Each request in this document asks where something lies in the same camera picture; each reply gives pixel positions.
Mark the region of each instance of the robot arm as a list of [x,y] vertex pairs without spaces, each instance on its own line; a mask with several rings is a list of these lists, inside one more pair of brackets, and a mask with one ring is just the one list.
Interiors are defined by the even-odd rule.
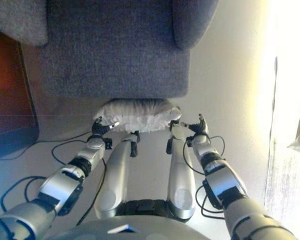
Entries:
[[211,145],[202,115],[199,124],[187,127],[195,132],[188,138],[188,145],[193,147],[204,171],[204,189],[211,204],[216,209],[223,209],[231,239],[295,240],[289,230],[248,197],[243,181]]
[[46,179],[36,199],[0,216],[0,239],[41,239],[57,215],[68,214],[83,190],[86,177],[103,158],[105,149],[111,147],[111,141],[102,135],[118,124],[102,126],[98,119],[85,147]]

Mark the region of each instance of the seat cushion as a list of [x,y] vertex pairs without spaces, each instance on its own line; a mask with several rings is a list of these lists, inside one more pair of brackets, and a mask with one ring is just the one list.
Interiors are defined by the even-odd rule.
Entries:
[[45,91],[63,97],[175,98],[190,52],[176,46],[169,0],[48,0],[39,48]]

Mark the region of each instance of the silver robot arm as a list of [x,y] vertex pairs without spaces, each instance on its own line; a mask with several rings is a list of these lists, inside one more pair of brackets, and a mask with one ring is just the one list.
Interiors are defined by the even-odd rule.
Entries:
[[102,126],[97,120],[85,147],[45,180],[36,199],[19,204],[0,216],[0,239],[41,239],[57,215],[68,214],[83,190],[86,177],[111,145],[102,135],[118,124]]
[[297,239],[248,197],[243,181],[211,145],[202,115],[199,124],[185,126],[195,132],[193,137],[188,138],[188,145],[193,147],[205,173],[203,186],[208,199],[216,209],[224,211],[231,239]]

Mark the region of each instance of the black joint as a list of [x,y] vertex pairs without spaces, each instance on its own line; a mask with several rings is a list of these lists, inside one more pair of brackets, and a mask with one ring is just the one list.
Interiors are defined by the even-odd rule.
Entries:
[[137,143],[135,141],[132,141],[130,157],[135,158],[137,155],[138,155]]
[[222,205],[225,209],[236,200],[248,198],[246,195],[240,193],[240,191],[234,186],[223,191],[218,198],[221,200]]
[[212,204],[212,206],[218,210],[222,209],[222,205],[218,202],[217,197],[215,196],[214,192],[212,191],[209,183],[206,180],[203,180],[202,184],[203,184],[206,195],[208,196],[208,199],[209,199],[210,203]]
[[38,199],[33,201],[41,201],[41,203],[44,202],[47,206],[52,206],[53,209],[55,209],[55,206],[60,202],[58,199],[42,192],[38,194]]
[[72,208],[78,201],[79,196],[80,196],[81,192],[83,191],[83,189],[84,188],[81,185],[76,187],[76,189],[71,193],[70,197],[66,200],[63,207],[59,211],[58,216],[65,216],[68,213],[70,213],[70,211],[72,210]]
[[172,128],[174,125],[179,124],[179,120],[171,120],[170,124],[169,124],[169,130],[171,132]]
[[185,141],[186,141],[186,145],[188,146],[188,148],[192,147],[192,141],[195,137],[194,136],[188,136]]
[[112,139],[111,138],[103,138],[105,149],[111,150],[112,149]]
[[85,177],[88,177],[89,173],[91,172],[91,163],[83,157],[76,157],[72,159],[68,164],[80,168],[83,171]]
[[32,200],[31,203],[39,205],[46,211],[46,213],[50,213],[55,210],[55,206],[59,203],[59,201],[53,197],[48,197],[48,195],[45,195],[44,193],[40,193],[40,198]]
[[104,134],[106,134],[109,131],[110,131],[109,126],[103,126],[99,122],[94,122],[94,124],[92,125],[92,134],[93,135],[103,136]]
[[169,155],[172,154],[172,141],[173,141],[173,139],[170,138],[168,140],[168,142],[166,143],[166,150],[165,150],[166,154],[169,154]]
[[139,143],[139,142],[140,142],[140,133],[139,133],[139,131],[131,132],[131,134],[133,134],[133,135],[136,135],[136,136],[137,136],[137,138],[136,138],[136,142],[137,142],[137,143]]
[[202,166],[202,169],[205,170],[206,166],[215,161],[215,160],[222,160],[223,158],[218,154],[218,153],[215,153],[215,152],[210,152],[210,153],[207,153],[205,154],[201,160],[200,160],[200,163],[201,163],[201,166]]

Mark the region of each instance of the gray sofa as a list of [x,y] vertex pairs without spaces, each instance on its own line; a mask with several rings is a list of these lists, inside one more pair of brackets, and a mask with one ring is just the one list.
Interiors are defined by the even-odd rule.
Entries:
[[176,98],[218,0],[0,0],[0,31],[38,47],[54,96]]

